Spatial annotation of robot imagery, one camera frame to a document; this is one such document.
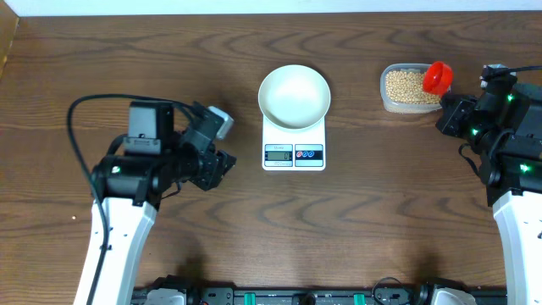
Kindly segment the red plastic measuring scoop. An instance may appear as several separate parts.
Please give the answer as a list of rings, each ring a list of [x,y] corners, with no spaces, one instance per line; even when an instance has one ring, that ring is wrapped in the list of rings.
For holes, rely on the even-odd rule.
[[[423,78],[423,91],[441,97],[450,89],[453,77],[453,71],[448,64],[434,62]]]

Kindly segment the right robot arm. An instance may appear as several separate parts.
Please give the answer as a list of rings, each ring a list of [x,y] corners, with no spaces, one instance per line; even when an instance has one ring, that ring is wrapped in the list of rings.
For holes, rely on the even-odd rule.
[[[487,86],[481,97],[446,93],[436,123],[480,158],[473,171],[486,187],[501,237],[507,301],[541,302],[541,88]]]

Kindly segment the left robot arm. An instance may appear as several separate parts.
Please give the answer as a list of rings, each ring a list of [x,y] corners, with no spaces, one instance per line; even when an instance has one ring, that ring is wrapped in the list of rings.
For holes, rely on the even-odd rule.
[[[234,120],[216,107],[130,97],[127,133],[94,167],[84,166],[94,201],[77,304],[128,304],[142,250],[171,186],[219,185],[236,158],[214,143]]]

